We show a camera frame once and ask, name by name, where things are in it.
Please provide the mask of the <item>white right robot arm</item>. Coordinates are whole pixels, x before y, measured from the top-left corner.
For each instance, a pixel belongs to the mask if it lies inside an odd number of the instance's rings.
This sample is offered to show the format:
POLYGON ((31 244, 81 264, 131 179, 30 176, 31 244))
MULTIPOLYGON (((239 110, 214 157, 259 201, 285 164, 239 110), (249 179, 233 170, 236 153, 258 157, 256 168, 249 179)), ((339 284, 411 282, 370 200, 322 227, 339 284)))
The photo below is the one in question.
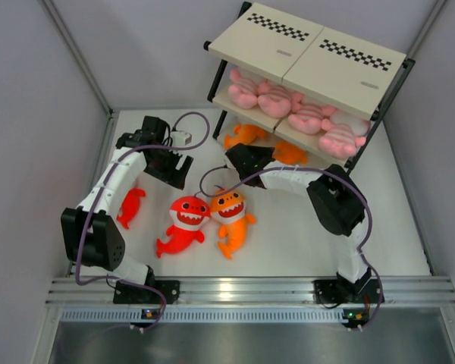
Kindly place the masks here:
POLYGON ((242 184, 309 199, 319 223, 334 236, 340 295, 345 300, 358 300, 372 276, 362 257, 373 225, 367 199, 340 165, 325 169, 288 165, 276 160, 273 152, 273 148, 238 143, 224 157, 242 184))

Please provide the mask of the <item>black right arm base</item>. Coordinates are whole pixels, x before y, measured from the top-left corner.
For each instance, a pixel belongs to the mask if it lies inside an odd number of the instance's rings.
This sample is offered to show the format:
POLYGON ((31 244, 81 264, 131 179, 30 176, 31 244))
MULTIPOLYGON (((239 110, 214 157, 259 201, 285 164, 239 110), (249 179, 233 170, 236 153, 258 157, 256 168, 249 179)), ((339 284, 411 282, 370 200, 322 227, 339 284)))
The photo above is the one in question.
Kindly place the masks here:
POLYGON ((381 294, 376 279, 369 279, 364 287, 342 279, 320 279, 313 282, 315 301, 323 306, 342 304, 376 304, 381 294))

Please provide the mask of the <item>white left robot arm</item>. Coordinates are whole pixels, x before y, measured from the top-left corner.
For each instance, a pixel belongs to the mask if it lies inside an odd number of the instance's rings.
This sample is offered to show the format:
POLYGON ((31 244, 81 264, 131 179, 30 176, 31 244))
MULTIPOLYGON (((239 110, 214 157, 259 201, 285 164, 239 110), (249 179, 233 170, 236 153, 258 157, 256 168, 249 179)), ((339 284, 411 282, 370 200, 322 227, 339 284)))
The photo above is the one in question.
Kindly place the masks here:
POLYGON ((173 142, 173 130, 161 118, 145 116, 140 129, 120 136, 110 162, 87 197, 62 212, 65 251, 75 265, 78 285, 116 279, 130 286, 130 294, 138 302, 154 298, 152 269, 127 254, 115 219, 141 174, 184 188, 193 158, 184 155, 187 145, 173 142))

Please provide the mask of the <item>pink striped plush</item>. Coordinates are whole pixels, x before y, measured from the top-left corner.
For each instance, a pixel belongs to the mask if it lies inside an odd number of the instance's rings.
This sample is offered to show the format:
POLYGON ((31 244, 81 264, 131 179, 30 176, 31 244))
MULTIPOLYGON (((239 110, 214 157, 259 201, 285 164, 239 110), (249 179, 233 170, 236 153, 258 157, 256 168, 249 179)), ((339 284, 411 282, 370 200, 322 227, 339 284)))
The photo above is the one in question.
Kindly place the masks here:
POLYGON ((230 100, 239 108, 251 109, 258 105, 259 87, 265 77, 236 67, 230 72, 231 85, 227 89, 230 100))
POLYGON ((300 92, 271 80, 264 80, 258 86, 258 105, 272 118, 284 118, 292 111, 293 103, 301 97, 300 92))
POLYGON ((294 102, 292 104, 292 113, 287 120, 294 129, 312 135, 321 130, 322 121, 329 118, 336 110, 331 105, 320 105, 314 102, 294 102))
POLYGON ((318 148, 338 159, 353 157, 366 144, 370 127, 369 121, 337 110, 322 121, 325 133, 318 139, 318 148))

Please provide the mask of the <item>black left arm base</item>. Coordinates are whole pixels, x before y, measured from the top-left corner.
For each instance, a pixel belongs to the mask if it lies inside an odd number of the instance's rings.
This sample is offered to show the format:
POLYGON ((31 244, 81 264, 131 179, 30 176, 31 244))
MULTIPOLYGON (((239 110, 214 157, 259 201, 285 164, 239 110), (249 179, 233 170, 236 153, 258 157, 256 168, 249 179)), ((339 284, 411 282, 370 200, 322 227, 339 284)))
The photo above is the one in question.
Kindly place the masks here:
MULTIPOLYGON (((153 288, 163 294, 167 304, 175 303, 180 296, 180 282, 178 280, 157 280, 153 284, 153 288)), ((161 297, 151 290, 118 282, 115 286, 113 303, 155 305, 161 303, 161 297)))

